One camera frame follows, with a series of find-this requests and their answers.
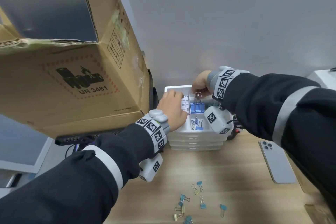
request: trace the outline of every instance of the flame icon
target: flame icon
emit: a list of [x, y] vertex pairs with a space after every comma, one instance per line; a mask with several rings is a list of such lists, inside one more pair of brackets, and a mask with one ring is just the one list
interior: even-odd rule
[[91, 71], [89, 69], [85, 68], [85, 67], [81, 66], [81, 69], [82, 69], [83, 74], [90, 74], [91, 73]]

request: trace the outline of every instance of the red dashed border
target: red dashed border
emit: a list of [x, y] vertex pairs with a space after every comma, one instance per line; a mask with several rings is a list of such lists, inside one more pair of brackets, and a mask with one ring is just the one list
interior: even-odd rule
[[107, 83], [110, 83], [113, 86], [113, 88], [114, 88], [114, 90], [112, 90], [110, 92], [99, 93], [99, 94], [96, 94], [96, 95], [86, 96], [86, 97], [78, 97], [77, 95], [75, 95], [73, 92], [70, 91], [69, 87], [67, 87], [62, 82], [60, 82], [58, 79], [56, 79], [49, 71], [45, 70], [46, 67], [58, 66], [58, 65], [61, 65], [61, 64], [66, 64], [66, 63], [72, 62], [72, 61], [89, 59], [89, 58], [93, 58], [93, 54], [90, 54], [90, 55], [86, 54], [86, 55], [71, 57], [71, 58], [68, 58], [68, 59], [63, 59], [63, 60], [55, 61], [55, 62], [47, 62], [45, 64], [41, 64], [41, 65], [38, 65], [38, 66], [41, 67], [42, 70], [45, 71], [53, 80], [55, 80], [60, 86], [62, 86], [65, 90], [67, 90], [71, 95], [73, 95], [78, 100], [80, 100], [80, 99], [86, 99], [86, 98], [99, 97], [99, 96], [104, 96], [104, 95], [109, 95], [109, 94], [120, 92], [120, 90], [118, 89], [118, 87], [112, 81], [111, 77], [107, 74], [107, 72], [105, 71], [105, 69], [103, 68], [103, 66], [98, 62], [98, 60], [96, 58], [93, 59], [93, 62], [99, 67], [99, 69], [100, 69], [100, 71], [102, 73], [102, 76], [107, 79]]

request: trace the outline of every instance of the table surface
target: table surface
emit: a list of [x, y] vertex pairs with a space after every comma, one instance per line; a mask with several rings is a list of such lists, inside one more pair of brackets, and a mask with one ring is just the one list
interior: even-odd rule
[[[191, 199], [184, 201], [185, 211], [194, 224], [312, 224], [300, 185], [273, 182], [258, 140], [244, 131], [217, 151], [176, 151], [166, 146], [154, 180], [129, 180], [104, 223], [183, 223], [183, 218], [175, 222], [173, 214], [184, 194]], [[204, 192], [195, 195], [191, 184], [199, 180]], [[201, 195], [206, 209], [200, 209]], [[227, 206], [225, 218], [220, 217], [220, 204]]]

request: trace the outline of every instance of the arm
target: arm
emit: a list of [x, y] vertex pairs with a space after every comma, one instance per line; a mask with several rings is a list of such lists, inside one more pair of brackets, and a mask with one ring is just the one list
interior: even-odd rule
[[204, 72], [193, 88], [207, 86], [213, 98], [235, 113], [248, 132], [275, 141], [286, 150], [321, 191], [335, 215], [336, 91], [320, 88], [317, 82], [299, 76], [257, 77], [244, 71], [230, 81], [223, 98], [218, 99], [218, 76], [222, 73]]
[[[171, 91], [157, 107], [168, 116], [171, 131], [187, 118], [181, 111], [181, 96]], [[151, 136], [138, 124], [128, 125], [118, 135], [102, 134], [93, 145], [99, 148], [96, 152], [76, 152], [0, 199], [2, 223], [103, 223], [119, 190], [139, 176], [139, 163], [155, 151]], [[105, 159], [98, 158], [99, 150]]]

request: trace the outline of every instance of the person's left arm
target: person's left arm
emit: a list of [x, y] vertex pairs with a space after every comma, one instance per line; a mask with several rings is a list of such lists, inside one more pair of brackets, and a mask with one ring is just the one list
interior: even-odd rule
[[[171, 131], [187, 118], [181, 111], [181, 95], [170, 91], [157, 107], [168, 116]], [[139, 163], [153, 157], [154, 145], [137, 124], [118, 135], [102, 134], [92, 145], [0, 199], [1, 222], [103, 223], [119, 190], [139, 176]]]

